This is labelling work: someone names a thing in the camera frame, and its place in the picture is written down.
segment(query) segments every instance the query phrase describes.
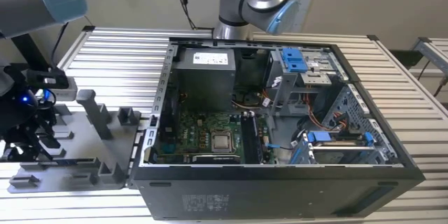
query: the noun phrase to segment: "printed label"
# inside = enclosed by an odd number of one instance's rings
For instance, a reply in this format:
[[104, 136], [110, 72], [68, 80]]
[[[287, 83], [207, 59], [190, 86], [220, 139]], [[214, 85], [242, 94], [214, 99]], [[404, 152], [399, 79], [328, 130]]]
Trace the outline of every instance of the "printed label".
[[230, 195], [223, 194], [186, 194], [182, 196], [184, 211], [227, 211], [230, 205]]
[[198, 52], [194, 55], [194, 64], [228, 65], [227, 54]]
[[271, 103], [271, 99], [270, 98], [266, 98], [264, 101], [263, 101], [263, 106], [268, 106]]
[[310, 67], [319, 67], [319, 64], [316, 62], [307, 62]]

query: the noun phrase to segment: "white wall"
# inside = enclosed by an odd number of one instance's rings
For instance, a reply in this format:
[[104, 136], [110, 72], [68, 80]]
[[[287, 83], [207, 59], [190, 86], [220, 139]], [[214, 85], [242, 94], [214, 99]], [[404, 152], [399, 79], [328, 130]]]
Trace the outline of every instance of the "white wall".
[[375, 34], [391, 49], [448, 38], [448, 0], [314, 0], [303, 32]]
[[[190, 29], [179, 0], [87, 0], [87, 2], [90, 9], [87, 16], [96, 26]], [[188, 9], [196, 26], [215, 26], [219, 0], [190, 0]], [[64, 56], [87, 24], [87, 20], [83, 18], [68, 25], [58, 49], [58, 59]], [[32, 33], [46, 54], [52, 50], [59, 29], [60, 26]]]

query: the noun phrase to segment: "metal frame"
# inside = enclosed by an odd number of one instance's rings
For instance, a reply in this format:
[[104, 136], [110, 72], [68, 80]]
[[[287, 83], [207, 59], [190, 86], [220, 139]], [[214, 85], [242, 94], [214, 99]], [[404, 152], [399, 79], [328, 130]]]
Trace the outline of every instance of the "metal frame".
[[[150, 123], [148, 112], [152, 103], [143, 106], [143, 100], [154, 97], [152, 74], [156, 71], [142, 71], [146, 64], [159, 63], [159, 58], [166, 53], [166, 46], [160, 45], [168, 41], [170, 37], [198, 37], [210, 38], [210, 31], [186, 30], [148, 30], [148, 29], [119, 29], [96, 28], [88, 34], [87, 42], [82, 43], [74, 54], [68, 53], [67, 60], [83, 63], [80, 65], [64, 65], [70, 75], [83, 86], [96, 89], [99, 96], [106, 103], [126, 104], [135, 108], [142, 107], [147, 112], [143, 116], [140, 129]], [[447, 115], [439, 107], [438, 102], [431, 99], [431, 94], [411, 77], [402, 64], [394, 60], [387, 49], [371, 41], [367, 36], [350, 35], [316, 35], [316, 34], [284, 34], [270, 36], [255, 33], [255, 40], [290, 41], [290, 42], [320, 42], [338, 44], [350, 64], [362, 80], [362, 85], [370, 92], [374, 102], [388, 121], [403, 145], [406, 146], [414, 160], [423, 170], [427, 181], [416, 188], [404, 193], [396, 200], [388, 203], [378, 212], [363, 218], [340, 218], [320, 220], [319, 223], [348, 223], [348, 222], [375, 222], [375, 223], [446, 223], [448, 220], [448, 143], [446, 136], [448, 133]], [[132, 66], [122, 66], [120, 61], [135, 63]], [[88, 63], [96, 69], [86, 69]], [[103, 69], [116, 67], [115, 76]], [[375, 66], [388, 69], [388, 74], [378, 71], [367, 73], [367, 68]], [[127, 90], [130, 96], [119, 101], [119, 95]], [[426, 104], [427, 109], [414, 108], [414, 105]], [[71, 105], [71, 109], [79, 109], [78, 105]], [[0, 185], [7, 185], [8, 178], [18, 172], [19, 164], [0, 165]], [[46, 194], [19, 194], [7, 193], [6, 187], [0, 187], [0, 220], [36, 220], [44, 219], [48, 223], [98, 223], [99, 218], [116, 218], [120, 222], [148, 222], [154, 220], [146, 207], [138, 190], [46, 193]], [[300, 222], [302, 219], [278, 220], [244, 220], [246, 223], [291, 223]], [[228, 221], [208, 221], [210, 223], [228, 223]]]
[[448, 76], [448, 39], [420, 37], [412, 50], [422, 52], [444, 75]]

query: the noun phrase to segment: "white sticker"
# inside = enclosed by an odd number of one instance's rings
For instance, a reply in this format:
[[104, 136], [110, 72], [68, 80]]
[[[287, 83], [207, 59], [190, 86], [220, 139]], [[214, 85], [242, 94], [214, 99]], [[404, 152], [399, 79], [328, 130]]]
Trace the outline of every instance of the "white sticker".
[[194, 64], [228, 65], [227, 54], [198, 52], [194, 55]]
[[316, 62], [308, 62], [308, 65], [310, 65], [311, 67], [319, 67], [319, 64], [318, 64]]
[[267, 107], [270, 105], [270, 102], [271, 102], [271, 99], [266, 98], [264, 101], [263, 101], [263, 106]]

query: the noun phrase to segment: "green circuit board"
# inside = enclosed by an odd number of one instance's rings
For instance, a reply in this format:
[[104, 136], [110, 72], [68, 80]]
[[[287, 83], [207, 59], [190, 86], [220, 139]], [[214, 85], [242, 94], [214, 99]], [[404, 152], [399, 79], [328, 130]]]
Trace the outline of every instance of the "green circuit board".
[[[264, 116], [258, 117], [259, 135], [270, 137]], [[232, 148], [226, 152], [212, 149], [212, 135], [230, 134]], [[236, 155], [244, 164], [244, 145], [242, 140], [240, 116], [223, 113], [190, 113], [180, 114], [178, 128], [178, 142], [160, 143], [159, 154], [164, 163], [190, 163], [194, 155]], [[270, 151], [268, 163], [274, 162], [274, 152]]]

